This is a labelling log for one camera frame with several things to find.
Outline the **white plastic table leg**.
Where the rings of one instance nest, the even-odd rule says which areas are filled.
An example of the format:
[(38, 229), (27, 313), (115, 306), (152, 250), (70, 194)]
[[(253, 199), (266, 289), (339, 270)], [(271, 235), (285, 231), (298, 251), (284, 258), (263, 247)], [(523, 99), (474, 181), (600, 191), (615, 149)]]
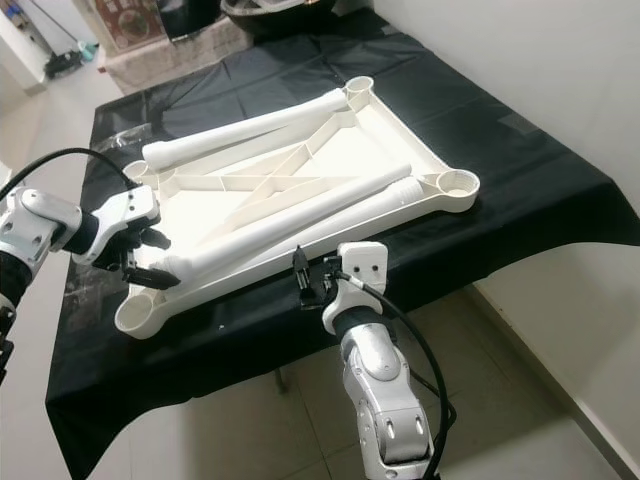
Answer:
[(201, 276), (250, 256), (257, 248), (280, 241), (292, 230), (332, 215), (410, 173), (411, 166), (402, 163), (360, 177), (343, 179), (335, 186), (326, 187), (323, 192), (312, 193), (307, 198), (294, 201), (291, 206), (252, 221), (247, 227), (225, 234), (212, 246), (169, 253), (163, 259), (151, 262), (150, 266), (174, 275), (180, 284), (195, 282)]
[(229, 125), (210, 129), (177, 140), (156, 141), (147, 143), (142, 147), (143, 161), (155, 172), (189, 163), (200, 157), (212, 154), (220, 147), (227, 147), (234, 142), (250, 140), (252, 137), (261, 136), (287, 125), (300, 122), (300, 120), (319, 116), (321, 114), (335, 113), (346, 108), (348, 99), (343, 90), (332, 90), (324, 93), (317, 99), (302, 102), (292, 108), (271, 111), (268, 114), (253, 116)]

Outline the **white plastic table top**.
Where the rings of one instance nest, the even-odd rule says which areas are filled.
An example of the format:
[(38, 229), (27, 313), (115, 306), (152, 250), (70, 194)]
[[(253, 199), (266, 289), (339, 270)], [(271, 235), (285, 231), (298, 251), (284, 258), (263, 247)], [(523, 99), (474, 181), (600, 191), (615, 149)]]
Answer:
[(169, 250), (141, 248), (138, 264), (151, 268), (169, 253), (212, 246), (225, 234), (343, 179), (402, 163), (411, 173), (195, 282), (166, 291), (131, 285), (114, 314), (119, 332), (150, 338), (170, 317), (291, 269), (296, 246), (315, 259), (339, 244), (366, 241), (429, 212), (462, 212), (474, 205), (477, 175), (440, 160), (375, 95), (370, 77), (349, 79), (338, 90), (346, 92), (348, 105), (333, 113), (160, 172), (143, 156), (129, 164), (125, 170), (132, 178), (155, 189), (161, 209), (157, 229), (172, 241)]

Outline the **clear crumpled tape strip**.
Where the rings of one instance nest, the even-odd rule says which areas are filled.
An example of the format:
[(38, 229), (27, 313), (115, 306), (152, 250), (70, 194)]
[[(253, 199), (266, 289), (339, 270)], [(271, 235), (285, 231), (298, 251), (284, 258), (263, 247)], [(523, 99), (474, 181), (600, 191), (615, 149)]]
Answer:
[(114, 150), (114, 148), (123, 148), (129, 145), (137, 145), (151, 137), (150, 124), (137, 125), (137, 127), (127, 129), (127, 131), (113, 134), (106, 137), (99, 143), (100, 151)]

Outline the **black tablecloth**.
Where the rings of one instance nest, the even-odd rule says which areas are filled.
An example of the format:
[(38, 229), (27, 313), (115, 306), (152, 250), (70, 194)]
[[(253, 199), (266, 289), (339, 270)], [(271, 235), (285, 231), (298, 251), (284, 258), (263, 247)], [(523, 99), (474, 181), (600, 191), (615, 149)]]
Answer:
[[(466, 212), (433, 212), (379, 234), (390, 300), (439, 300), (504, 266), (564, 244), (640, 247), (640, 215), (607, 174), (547, 133), (521, 133), (511, 108), (369, 9), (261, 42), (188, 76), (105, 102), (92, 145), (143, 127), (143, 142), (219, 127), (297, 104), (356, 76), (445, 163), (480, 179)], [(143, 413), (259, 378), (333, 346), (303, 311), (288, 271), (174, 317), (154, 338), (114, 328), (125, 285), (69, 271), (45, 408), (72, 480), (86, 480)]]

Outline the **beige patterned cover cloth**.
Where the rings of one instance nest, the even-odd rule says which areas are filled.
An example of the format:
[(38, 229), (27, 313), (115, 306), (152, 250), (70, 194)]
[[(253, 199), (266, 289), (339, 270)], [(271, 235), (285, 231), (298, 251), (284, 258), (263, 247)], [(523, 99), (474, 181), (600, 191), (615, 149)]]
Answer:
[(234, 52), (250, 49), (253, 38), (232, 20), (180, 38), (165, 38), (105, 61), (105, 73), (123, 93), (134, 93), (212, 67)]

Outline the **mop with green head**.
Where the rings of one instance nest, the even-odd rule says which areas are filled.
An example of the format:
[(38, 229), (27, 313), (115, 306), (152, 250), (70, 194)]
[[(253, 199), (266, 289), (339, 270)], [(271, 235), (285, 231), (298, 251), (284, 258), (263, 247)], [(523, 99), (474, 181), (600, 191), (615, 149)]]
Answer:
[(44, 73), (65, 76), (91, 63), (99, 52), (99, 37), (84, 19), (79, 0), (5, 0), (5, 13), (22, 19), (22, 28), (46, 52)]

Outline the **orange-lidded clear storage bin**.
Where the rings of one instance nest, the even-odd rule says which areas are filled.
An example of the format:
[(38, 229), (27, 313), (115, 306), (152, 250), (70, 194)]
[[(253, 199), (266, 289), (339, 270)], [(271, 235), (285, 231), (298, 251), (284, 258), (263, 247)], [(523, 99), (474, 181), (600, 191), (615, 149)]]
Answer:
[(165, 37), (156, 0), (91, 0), (91, 3), (118, 52), (154, 44)]

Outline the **black round wok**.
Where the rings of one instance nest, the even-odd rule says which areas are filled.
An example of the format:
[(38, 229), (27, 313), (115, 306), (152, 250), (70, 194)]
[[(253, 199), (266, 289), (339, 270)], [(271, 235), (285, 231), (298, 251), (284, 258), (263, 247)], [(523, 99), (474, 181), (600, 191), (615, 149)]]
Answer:
[(230, 22), (255, 41), (317, 31), (337, 20), (338, 0), (220, 0)]

